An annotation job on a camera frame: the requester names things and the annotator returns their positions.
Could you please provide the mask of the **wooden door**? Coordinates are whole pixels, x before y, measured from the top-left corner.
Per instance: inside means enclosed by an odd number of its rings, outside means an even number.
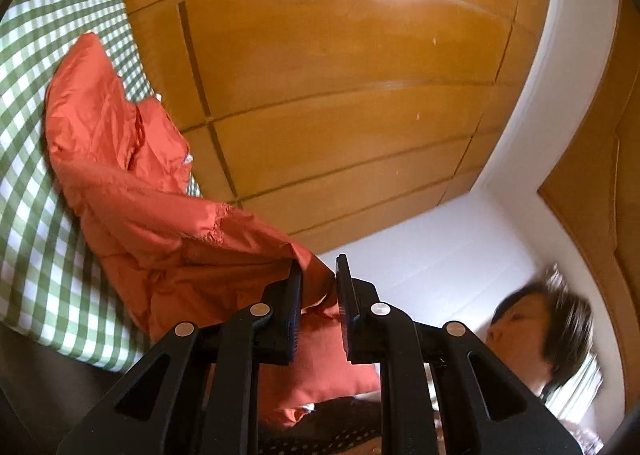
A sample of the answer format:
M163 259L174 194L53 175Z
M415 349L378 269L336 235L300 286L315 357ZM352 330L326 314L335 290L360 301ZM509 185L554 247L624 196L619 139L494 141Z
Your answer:
M570 145L538 190L588 265L639 400L639 10L620 0L608 61Z

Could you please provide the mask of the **wooden wardrobe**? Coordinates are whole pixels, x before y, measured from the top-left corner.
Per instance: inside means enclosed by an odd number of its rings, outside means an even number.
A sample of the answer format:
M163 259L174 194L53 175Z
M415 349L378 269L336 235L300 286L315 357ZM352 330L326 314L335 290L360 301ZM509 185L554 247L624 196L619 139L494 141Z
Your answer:
M315 253L469 192L549 0L125 0L206 198Z

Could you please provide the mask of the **green checkered bed sheet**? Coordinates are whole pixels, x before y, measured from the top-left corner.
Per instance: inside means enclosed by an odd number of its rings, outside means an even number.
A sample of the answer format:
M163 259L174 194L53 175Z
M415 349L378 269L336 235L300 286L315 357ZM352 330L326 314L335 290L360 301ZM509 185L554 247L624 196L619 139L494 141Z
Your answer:
M124 0L12 0L1 21L1 320L64 357L123 373L148 349L50 166L44 102L62 58L96 34L126 97L153 88Z

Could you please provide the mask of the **red puffer jacket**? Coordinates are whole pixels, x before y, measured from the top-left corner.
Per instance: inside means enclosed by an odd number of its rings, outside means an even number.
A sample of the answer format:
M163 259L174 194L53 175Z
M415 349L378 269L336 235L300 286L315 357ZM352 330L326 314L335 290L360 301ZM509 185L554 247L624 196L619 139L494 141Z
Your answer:
M378 389L372 366L346 359L329 267L254 214L189 195L188 142L157 98L126 99L94 33L83 34L55 71L46 140L90 250L153 340L181 322L205 327L230 319L300 265L294 361L260 371L260 421L291 427L311 404Z

